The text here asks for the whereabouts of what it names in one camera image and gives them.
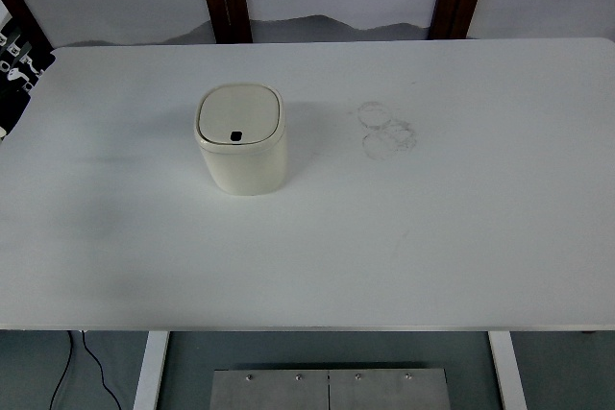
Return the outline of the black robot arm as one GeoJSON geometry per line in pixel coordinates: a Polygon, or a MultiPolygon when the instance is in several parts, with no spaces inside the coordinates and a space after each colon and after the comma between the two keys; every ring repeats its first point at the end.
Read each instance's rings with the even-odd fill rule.
{"type": "Polygon", "coordinates": [[[1,4],[1,140],[14,129],[31,92],[55,56],[34,47],[18,22],[1,4]]]}

